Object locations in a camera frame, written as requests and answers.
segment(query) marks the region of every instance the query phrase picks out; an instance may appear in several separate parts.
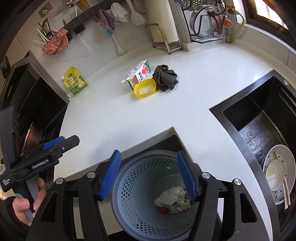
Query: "yellow hose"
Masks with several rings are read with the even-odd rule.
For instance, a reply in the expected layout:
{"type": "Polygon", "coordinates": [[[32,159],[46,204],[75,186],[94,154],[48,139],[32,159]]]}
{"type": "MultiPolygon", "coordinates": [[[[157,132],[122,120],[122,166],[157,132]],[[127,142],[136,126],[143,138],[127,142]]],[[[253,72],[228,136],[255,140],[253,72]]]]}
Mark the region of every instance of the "yellow hose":
{"type": "Polygon", "coordinates": [[[237,30],[235,30],[235,32],[231,35],[230,37],[230,43],[233,43],[233,40],[235,38],[235,36],[239,33],[239,31],[243,28],[243,26],[246,24],[246,19],[244,17],[244,15],[242,15],[240,12],[237,11],[237,14],[240,15],[242,17],[242,24],[237,28],[237,30]]]}

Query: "black sleeve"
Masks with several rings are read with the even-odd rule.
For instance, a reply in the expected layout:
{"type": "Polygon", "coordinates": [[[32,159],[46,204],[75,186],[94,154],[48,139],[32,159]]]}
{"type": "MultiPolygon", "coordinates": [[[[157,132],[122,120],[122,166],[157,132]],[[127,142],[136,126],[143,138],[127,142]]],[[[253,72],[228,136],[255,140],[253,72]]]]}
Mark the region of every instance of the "black sleeve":
{"type": "Polygon", "coordinates": [[[0,202],[0,240],[25,241],[29,227],[23,224],[15,215],[12,202],[15,197],[9,197],[0,202]]]}

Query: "blue gripper pad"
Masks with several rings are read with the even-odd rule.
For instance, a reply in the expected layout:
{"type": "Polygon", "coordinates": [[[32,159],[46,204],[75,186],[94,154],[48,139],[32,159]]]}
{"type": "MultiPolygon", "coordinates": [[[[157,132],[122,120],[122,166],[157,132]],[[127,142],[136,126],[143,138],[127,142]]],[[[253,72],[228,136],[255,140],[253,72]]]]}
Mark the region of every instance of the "blue gripper pad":
{"type": "Polygon", "coordinates": [[[50,147],[53,147],[55,144],[57,144],[57,143],[59,143],[59,142],[61,142],[63,140],[65,140],[65,137],[61,136],[61,137],[58,137],[58,138],[56,138],[56,139],[54,139],[52,141],[49,141],[49,142],[44,144],[44,146],[42,147],[42,150],[46,150],[46,149],[48,149],[50,147]]]}
{"type": "Polygon", "coordinates": [[[110,164],[101,182],[101,191],[99,193],[101,200],[104,200],[110,194],[113,188],[115,178],[117,176],[121,164],[121,153],[117,150],[114,151],[109,160],[109,163],[110,164]]]}
{"type": "Polygon", "coordinates": [[[183,156],[182,152],[179,151],[177,154],[177,166],[180,170],[181,176],[183,178],[184,185],[186,187],[186,191],[193,200],[196,200],[198,197],[196,191],[196,181],[185,161],[185,157],[183,156]]]}

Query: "white countertop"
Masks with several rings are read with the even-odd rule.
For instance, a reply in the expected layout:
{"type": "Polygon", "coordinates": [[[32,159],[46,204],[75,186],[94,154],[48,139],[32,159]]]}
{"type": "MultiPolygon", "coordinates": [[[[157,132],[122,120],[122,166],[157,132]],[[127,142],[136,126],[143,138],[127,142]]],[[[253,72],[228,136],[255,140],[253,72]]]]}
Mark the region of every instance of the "white countertop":
{"type": "Polygon", "coordinates": [[[150,44],[129,52],[89,77],[89,86],[71,99],[61,135],[77,135],[80,144],[60,159],[54,178],[73,175],[109,159],[115,149],[128,150],[173,127],[191,159],[204,172],[220,180],[243,181],[272,240],[268,209],[255,176],[209,111],[272,69],[255,54],[222,42],[172,55],[150,44]],[[179,83],[172,91],[137,98],[120,83],[117,73],[141,60],[148,60],[152,71],[157,65],[168,65],[179,83]]]}

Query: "power outlet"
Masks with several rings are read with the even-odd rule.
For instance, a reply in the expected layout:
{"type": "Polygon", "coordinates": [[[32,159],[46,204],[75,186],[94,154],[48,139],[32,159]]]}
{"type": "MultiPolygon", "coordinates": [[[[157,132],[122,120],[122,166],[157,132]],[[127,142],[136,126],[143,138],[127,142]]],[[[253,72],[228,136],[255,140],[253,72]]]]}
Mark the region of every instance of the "power outlet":
{"type": "Polygon", "coordinates": [[[44,18],[46,16],[46,14],[43,14],[43,10],[47,10],[47,12],[51,11],[53,9],[52,5],[49,3],[47,3],[43,8],[40,9],[39,11],[39,15],[41,16],[41,18],[44,18]]]}

